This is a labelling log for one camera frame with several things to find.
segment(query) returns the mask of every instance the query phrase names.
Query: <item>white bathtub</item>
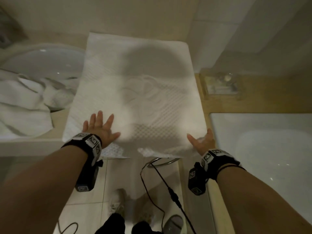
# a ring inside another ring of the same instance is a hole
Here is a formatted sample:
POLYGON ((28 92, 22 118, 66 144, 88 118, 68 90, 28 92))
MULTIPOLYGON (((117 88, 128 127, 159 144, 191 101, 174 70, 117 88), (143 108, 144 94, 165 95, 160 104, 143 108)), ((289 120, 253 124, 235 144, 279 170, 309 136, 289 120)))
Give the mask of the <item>white bathtub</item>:
POLYGON ((219 148, 312 224, 312 114, 212 113, 219 148))

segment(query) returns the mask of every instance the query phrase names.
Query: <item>hand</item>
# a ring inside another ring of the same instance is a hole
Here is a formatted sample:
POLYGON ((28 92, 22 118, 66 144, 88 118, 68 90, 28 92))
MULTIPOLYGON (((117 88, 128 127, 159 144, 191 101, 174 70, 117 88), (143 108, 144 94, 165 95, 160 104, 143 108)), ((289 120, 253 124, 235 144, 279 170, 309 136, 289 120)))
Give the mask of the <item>hand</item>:
POLYGON ((216 142, 213 139, 213 132, 211 129, 207 130, 207 134, 201 141, 201 139, 195 139, 190 134, 187 134, 187 138, 189 142, 193 145, 193 147, 197 150, 197 152, 200 154, 200 156, 203 156, 205 152, 207 152, 210 149, 216 148, 216 142))
POLYGON ((111 114, 107 119, 106 123, 103 124, 103 112, 99 111, 97 116, 92 114, 90 117, 90 122, 85 121, 83 123, 82 132, 88 132, 99 136, 102 140, 102 149, 106 148, 120 136, 120 132, 112 134, 111 127, 114 121, 114 114, 111 114))

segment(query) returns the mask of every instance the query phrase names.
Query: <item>metal ring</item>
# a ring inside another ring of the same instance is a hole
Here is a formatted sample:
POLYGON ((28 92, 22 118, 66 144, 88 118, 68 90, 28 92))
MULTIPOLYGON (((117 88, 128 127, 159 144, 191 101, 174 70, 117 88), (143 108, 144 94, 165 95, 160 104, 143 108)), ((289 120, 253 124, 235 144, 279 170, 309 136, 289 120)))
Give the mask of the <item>metal ring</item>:
MULTIPOLYGON (((149 161, 149 164, 147 165, 148 168, 153 168, 153 166, 151 165, 152 162, 156 162, 158 160, 162 159, 162 157, 157 157, 157 158, 154 158, 153 160, 149 161)), ((154 167, 161 167, 161 166, 165 166, 165 165, 169 165, 175 161, 178 161, 180 158, 175 158, 175 159, 172 159, 166 163, 161 163, 161 164, 157 164, 157 165, 154 165, 154 167)))

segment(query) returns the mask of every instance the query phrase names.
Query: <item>foot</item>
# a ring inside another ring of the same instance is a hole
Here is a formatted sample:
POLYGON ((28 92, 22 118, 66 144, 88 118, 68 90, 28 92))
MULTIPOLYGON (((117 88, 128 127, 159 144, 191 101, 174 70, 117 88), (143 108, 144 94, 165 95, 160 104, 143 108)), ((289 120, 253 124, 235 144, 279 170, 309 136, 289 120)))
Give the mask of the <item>foot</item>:
POLYGON ((114 190, 111 194, 109 215, 119 213, 124 218, 124 195, 122 189, 114 190))
POLYGON ((142 208, 142 210, 140 212, 138 221, 139 222, 145 221, 150 226, 152 226, 153 221, 154 221, 154 217, 155 217, 155 215, 154 215, 154 212, 153 212, 153 204, 152 204, 152 202, 150 200, 148 200, 144 204, 144 206, 143 206, 143 208, 142 208))

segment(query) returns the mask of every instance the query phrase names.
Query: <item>black pants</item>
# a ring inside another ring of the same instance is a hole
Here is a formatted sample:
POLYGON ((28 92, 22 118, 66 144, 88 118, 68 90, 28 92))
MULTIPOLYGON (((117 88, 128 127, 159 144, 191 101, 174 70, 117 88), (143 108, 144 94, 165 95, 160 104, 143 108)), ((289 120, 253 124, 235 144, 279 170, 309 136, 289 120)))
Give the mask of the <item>black pants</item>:
MULTIPOLYGON (((125 225, 123 217, 118 213, 113 213, 95 234, 124 234, 125 225)), ((161 232, 153 232, 149 224, 145 221, 135 224, 131 234, 156 234, 161 232)))

